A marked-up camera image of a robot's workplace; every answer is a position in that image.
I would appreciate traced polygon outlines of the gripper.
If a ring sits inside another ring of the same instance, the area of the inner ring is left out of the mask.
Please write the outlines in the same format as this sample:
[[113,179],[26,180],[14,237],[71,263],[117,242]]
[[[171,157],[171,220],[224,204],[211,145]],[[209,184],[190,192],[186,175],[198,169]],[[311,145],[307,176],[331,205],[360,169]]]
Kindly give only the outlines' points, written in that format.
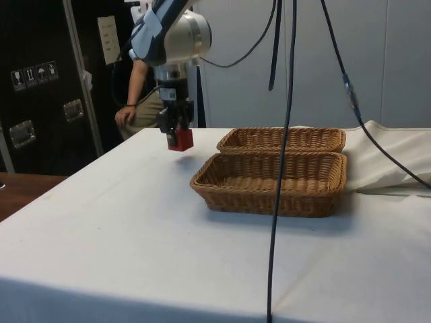
[[[180,129],[187,130],[194,120],[194,101],[187,99],[189,97],[188,81],[187,78],[159,80],[158,85],[160,86],[159,95],[164,103],[164,108],[156,116],[158,127],[162,133],[166,134],[168,146],[177,146],[176,129],[178,124]],[[167,101],[180,101],[178,111],[175,103],[168,103]]]

